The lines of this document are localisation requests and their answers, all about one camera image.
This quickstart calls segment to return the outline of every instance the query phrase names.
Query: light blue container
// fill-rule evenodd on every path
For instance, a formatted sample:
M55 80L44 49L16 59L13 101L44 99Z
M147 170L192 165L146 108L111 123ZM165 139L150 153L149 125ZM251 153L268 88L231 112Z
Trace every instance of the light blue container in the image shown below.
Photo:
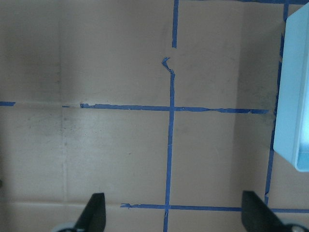
M309 3L288 17L274 150L309 172Z

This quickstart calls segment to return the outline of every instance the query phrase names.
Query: blue tape line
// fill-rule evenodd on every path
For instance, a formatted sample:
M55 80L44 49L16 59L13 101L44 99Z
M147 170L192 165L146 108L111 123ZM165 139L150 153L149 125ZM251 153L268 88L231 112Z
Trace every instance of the blue tape line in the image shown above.
M165 209L167 212L171 210L197 210L197 211L226 211L226 212L241 212L240 207L216 207L216 206L190 206L190 205L163 205L163 204L134 204L123 203L121 208L143 208L143 209ZM274 213L297 213L297 214L309 214L309 209L271 209Z
M16 102L14 101L0 101L0 106L14 106Z
M168 106L149 106L149 105L108 105L87 103L80 104L83 109L113 109L113 110L152 110L152 111L169 111Z
M170 73L170 87L169 87L169 136L168 136L168 160L166 171L166 187L165 187L165 214L163 223L163 232L168 231L169 227L169 199L170 199L170 182L171 182L171 169L172 169L172 153L173 153L173 130L174 130L174 114L175 114L175 72L170 69L167 61L168 57L162 60L162 65Z
M283 48L284 48L284 37L281 35L281 44L280 44L280 56L283 55ZM271 183L271 174L272 174L272 166L274 161L274 139L275 139L275 128L276 128L276 116L277 116L277 109L278 109L278 100L279 100L279 89L280 89L280 80L281 80L281 70L282 70L282 63L279 61L278 63L278 75L277 75L277 95L276 95L276 103L274 109L274 127L271 133L271 140L270 140L270 148L269 148L269 158L268 158L268 166L267 166L267 175L266 175L266 184L265 184L265 195L264 195L264 202L268 205L269 201L269 191L270 191L270 183Z
M286 19L288 18L288 14L289 14L289 0L285 0L284 2L284 7L283 7L283 20L284 22L286 22Z
M275 128L271 133L271 141L270 141L270 149L269 149L269 157L268 157L268 166L267 166L267 175L266 175L266 185L265 185L265 195L264 195L264 203L268 205L269 200L269 191L270 191L270 182L271 182L271 173L272 173L272 165L274 161L274 137L275 137Z
M309 214L309 209L271 209L274 213Z
M231 114L267 114L269 110L259 110L259 109L210 109L204 107L175 107L175 111L191 111L191 112L203 112L203 111L217 111L220 113L231 113Z
M122 203L121 208L142 208L142 209L165 209L166 206L163 204L134 204Z
M169 228L169 210L166 209L164 212L163 232L168 232L168 228Z
M272 4L284 4L285 0L238 0L241 2L258 2L258 3L272 3ZM305 5L309 0L289 0L289 4Z
M172 47L177 48L177 31L178 31L178 6L179 0L174 0L174 14L173 14L173 40Z
M179 210L203 210L203 211L230 211L240 212L240 207L216 207L216 206L189 206L189 205L171 205L170 209Z

